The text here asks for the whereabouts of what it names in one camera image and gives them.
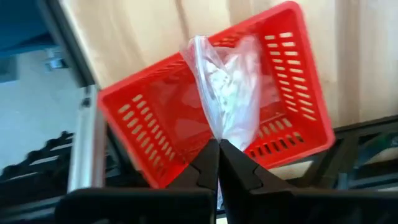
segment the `black machine part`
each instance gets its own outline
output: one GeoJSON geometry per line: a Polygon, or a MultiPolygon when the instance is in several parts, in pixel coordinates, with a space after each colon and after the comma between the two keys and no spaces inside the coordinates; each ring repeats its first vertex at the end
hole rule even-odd
{"type": "Polygon", "coordinates": [[[220,184],[228,223],[397,223],[398,194],[298,189],[221,141],[220,184]]]}
{"type": "Polygon", "coordinates": [[[166,188],[75,190],[58,203],[57,223],[215,223],[218,160],[210,140],[166,188]]]}

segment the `clear plastic bag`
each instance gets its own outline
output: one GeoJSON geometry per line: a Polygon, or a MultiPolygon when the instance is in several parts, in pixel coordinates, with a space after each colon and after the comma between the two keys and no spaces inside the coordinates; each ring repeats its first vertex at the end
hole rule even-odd
{"type": "Polygon", "coordinates": [[[180,51],[193,72],[203,110],[217,140],[227,139],[241,151],[259,127],[260,46],[254,36],[235,48],[213,47],[198,35],[180,51]]]}
{"type": "Polygon", "coordinates": [[[221,209],[221,206],[223,206],[223,193],[221,192],[221,187],[220,187],[220,180],[218,180],[218,190],[217,190],[217,210],[221,209]]]}

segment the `red plastic basket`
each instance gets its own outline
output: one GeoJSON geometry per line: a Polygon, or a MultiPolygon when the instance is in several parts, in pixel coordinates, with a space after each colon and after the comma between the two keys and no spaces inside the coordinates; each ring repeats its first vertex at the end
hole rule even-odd
{"type": "MultiPolygon", "coordinates": [[[[210,42],[234,47],[246,34],[260,40],[262,72],[272,75],[280,101],[261,108],[259,137],[244,153],[270,169],[329,148],[335,137],[299,5],[282,3],[210,42]]],[[[154,188],[171,183],[212,137],[180,54],[101,91],[99,107],[154,188]]]]}

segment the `wooden panel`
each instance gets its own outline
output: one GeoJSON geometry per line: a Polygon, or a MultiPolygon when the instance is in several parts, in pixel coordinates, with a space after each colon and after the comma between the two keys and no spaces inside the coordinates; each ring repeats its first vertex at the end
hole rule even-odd
{"type": "MultiPolygon", "coordinates": [[[[104,88],[284,0],[60,0],[104,88]]],[[[334,127],[398,113],[397,1],[296,0],[334,127]]]]}
{"type": "Polygon", "coordinates": [[[61,0],[101,87],[178,50],[184,41],[173,1],[61,0]]]}
{"type": "Polygon", "coordinates": [[[359,120],[398,114],[398,1],[361,1],[359,120]]]}

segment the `metal frame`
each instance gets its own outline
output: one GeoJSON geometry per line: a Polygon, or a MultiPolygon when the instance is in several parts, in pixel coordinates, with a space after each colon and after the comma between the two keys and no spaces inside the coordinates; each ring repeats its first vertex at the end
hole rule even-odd
{"type": "Polygon", "coordinates": [[[398,187],[398,159],[368,164],[345,174],[341,189],[381,190],[398,187]]]}
{"type": "Polygon", "coordinates": [[[95,84],[60,1],[37,0],[37,3],[50,34],[64,51],[66,63],[73,70],[78,86],[86,87],[95,84]]]}
{"type": "Polygon", "coordinates": [[[106,123],[96,106],[97,89],[81,102],[69,168],[68,192],[104,186],[106,123]]]}

